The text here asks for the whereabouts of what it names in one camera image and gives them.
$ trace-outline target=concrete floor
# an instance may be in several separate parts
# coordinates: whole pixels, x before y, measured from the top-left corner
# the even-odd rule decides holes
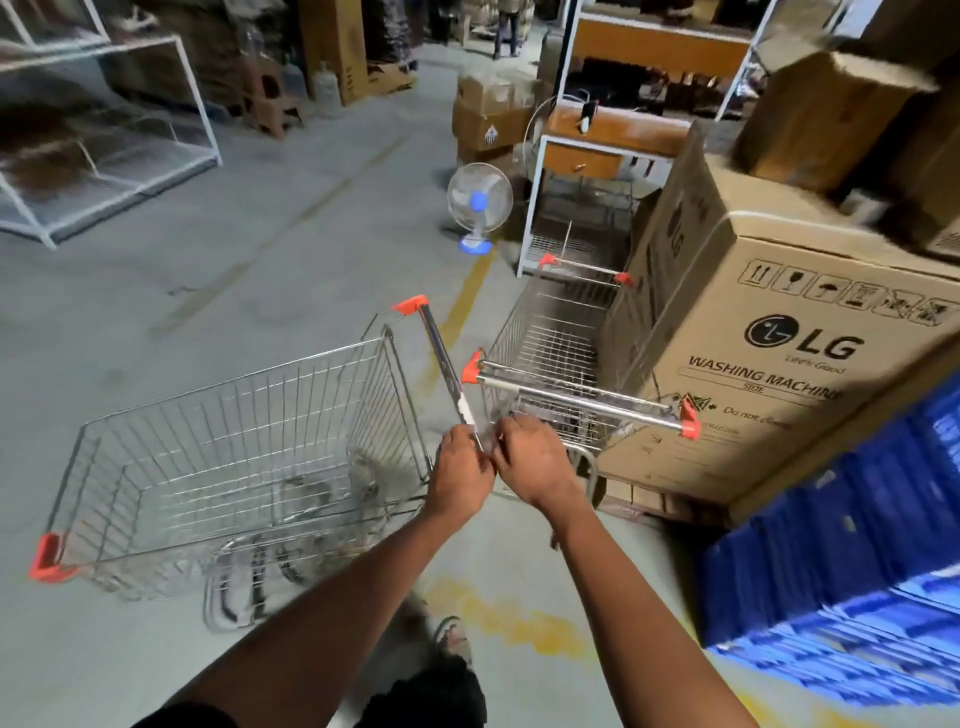
[[[428,48],[414,89],[312,120],[283,143],[220,128],[225,167],[57,253],[0,235],[5,725],[124,728],[239,636],[205,629],[199,595],[123,603],[84,581],[27,580],[81,423],[349,344],[374,312],[417,293],[429,296],[456,364],[492,342],[523,285],[502,256],[507,246],[477,260],[443,232],[455,71],[473,57],[481,58]],[[419,322],[402,322],[396,334],[434,444],[455,422],[452,407]],[[669,538],[604,521],[689,625]],[[536,513],[491,498],[431,564],[421,591],[435,610],[467,621],[491,726],[617,725],[583,610],[547,541]],[[719,667],[765,728],[960,718],[955,710],[851,714]],[[348,711],[339,724],[350,725]]]

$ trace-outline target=foot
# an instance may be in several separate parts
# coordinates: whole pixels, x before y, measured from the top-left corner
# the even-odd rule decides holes
[[[473,669],[473,651],[467,639],[467,631],[459,617],[447,617],[437,628],[433,638],[437,656],[441,658],[462,658],[467,667]]]

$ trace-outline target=person's legs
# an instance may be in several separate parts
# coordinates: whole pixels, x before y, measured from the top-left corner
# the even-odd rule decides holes
[[[375,695],[354,728],[483,728],[487,701],[473,673],[463,624],[452,617],[437,630],[433,664]]]
[[[510,13],[510,55],[512,58],[516,58],[516,42],[518,36],[520,24],[520,13],[511,12]]]
[[[500,59],[500,42],[507,33],[507,14],[502,12],[496,20],[496,36],[493,37],[493,60]]]

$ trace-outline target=wire shopping cart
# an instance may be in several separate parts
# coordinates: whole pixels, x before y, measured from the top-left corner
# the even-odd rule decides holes
[[[241,550],[296,582],[372,546],[431,468],[376,320],[356,344],[84,425],[31,577],[156,598]]]
[[[576,459],[588,463],[588,496],[599,475],[596,454],[639,427],[700,436],[692,404],[639,400],[597,388],[594,340],[625,273],[545,255],[488,352],[477,351],[462,381],[480,384],[488,423],[515,412],[549,423]]]

